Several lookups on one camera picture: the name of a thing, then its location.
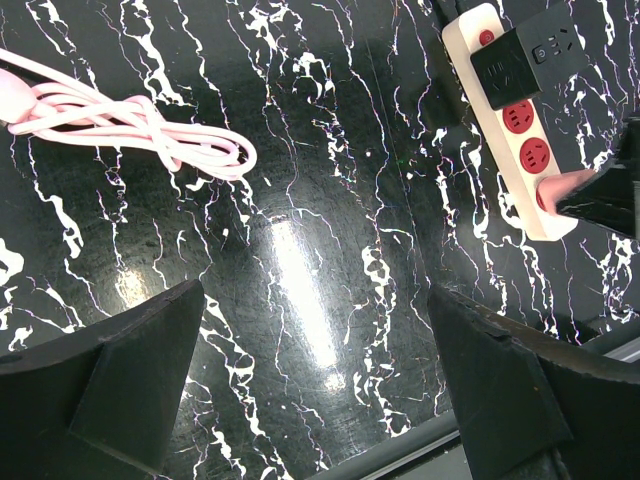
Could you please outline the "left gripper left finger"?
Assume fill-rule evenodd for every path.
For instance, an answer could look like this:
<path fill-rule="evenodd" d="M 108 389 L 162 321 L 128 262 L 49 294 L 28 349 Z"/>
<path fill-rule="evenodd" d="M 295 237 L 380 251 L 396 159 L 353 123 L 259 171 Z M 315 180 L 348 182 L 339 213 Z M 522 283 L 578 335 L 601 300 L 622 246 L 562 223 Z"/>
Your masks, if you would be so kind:
<path fill-rule="evenodd" d="M 75 333 L 1 358 L 4 479 L 161 473 L 204 310 L 185 281 Z"/>

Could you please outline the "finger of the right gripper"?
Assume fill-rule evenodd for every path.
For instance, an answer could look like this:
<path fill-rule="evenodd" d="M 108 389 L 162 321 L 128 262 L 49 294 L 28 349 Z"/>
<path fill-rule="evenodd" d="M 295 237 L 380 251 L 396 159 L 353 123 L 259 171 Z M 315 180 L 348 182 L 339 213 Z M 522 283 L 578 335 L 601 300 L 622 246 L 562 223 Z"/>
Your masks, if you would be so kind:
<path fill-rule="evenodd" d="M 639 118 L 628 117 L 614 158 L 557 204 L 564 216 L 639 237 Z"/>

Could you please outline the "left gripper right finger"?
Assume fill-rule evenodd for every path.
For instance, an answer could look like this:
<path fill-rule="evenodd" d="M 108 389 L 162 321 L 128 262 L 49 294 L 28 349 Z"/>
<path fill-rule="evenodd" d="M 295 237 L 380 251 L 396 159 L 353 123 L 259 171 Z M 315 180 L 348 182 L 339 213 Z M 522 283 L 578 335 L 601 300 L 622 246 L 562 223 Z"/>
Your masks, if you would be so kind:
<path fill-rule="evenodd" d="M 429 292 L 428 315 L 473 478 L 638 478 L 638 363 L 442 286 Z"/>

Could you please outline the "pink cube plug adapter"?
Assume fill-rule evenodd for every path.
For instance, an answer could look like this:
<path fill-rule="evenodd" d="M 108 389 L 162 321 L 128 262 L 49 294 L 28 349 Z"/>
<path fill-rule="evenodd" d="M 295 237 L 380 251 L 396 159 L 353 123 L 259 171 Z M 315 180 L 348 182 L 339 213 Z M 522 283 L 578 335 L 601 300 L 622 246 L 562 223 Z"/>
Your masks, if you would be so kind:
<path fill-rule="evenodd" d="M 538 206 L 548 214 L 558 216 L 558 202 L 589 181 L 595 174 L 596 171 L 593 169 L 583 169 L 545 177 L 536 187 Z"/>

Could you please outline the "black smart plug adapter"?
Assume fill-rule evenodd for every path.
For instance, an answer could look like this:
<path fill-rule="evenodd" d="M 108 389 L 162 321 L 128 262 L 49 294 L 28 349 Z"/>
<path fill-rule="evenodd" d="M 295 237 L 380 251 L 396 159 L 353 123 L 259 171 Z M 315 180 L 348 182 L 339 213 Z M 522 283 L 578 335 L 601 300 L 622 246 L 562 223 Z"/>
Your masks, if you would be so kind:
<path fill-rule="evenodd" d="M 588 67 L 569 7 L 559 2 L 470 56 L 495 111 L 531 99 Z"/>

